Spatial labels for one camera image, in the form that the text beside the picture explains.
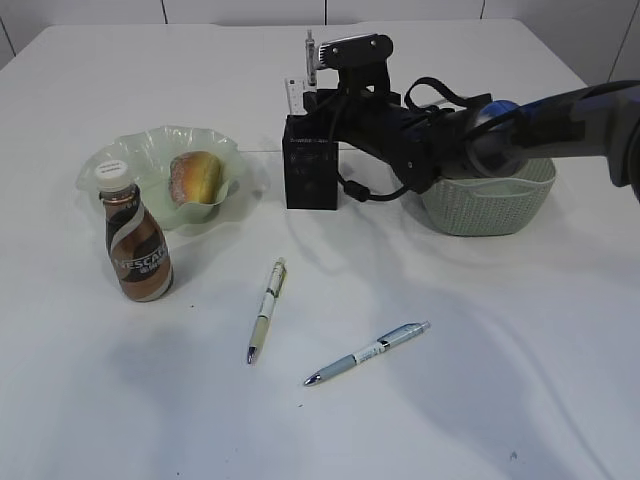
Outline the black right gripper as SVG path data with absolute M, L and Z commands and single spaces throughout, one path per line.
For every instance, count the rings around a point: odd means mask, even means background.
M 313 120 L 329 126 L 329 141 L 344 142 L 391 167 L 408 190 L 422 193 L 435 182 L 435 111 L 399 105 L 399 95 L 363 91 L 357 96 L 321 89 L 304 95 Z

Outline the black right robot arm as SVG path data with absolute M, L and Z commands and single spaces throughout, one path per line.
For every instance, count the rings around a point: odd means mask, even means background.
M 511 177 L 531 159 L 603 157 L 617 187 L 639 187 L 639 83 L 615 81 L 525 105 L 488 94 L 456 95 L 433 77 L 416 80 L 449 102 L 403 105 L 390 93 L 318 91 L 303 128 L 345 142 L 391 167 L 403 191 L 441 179 Z

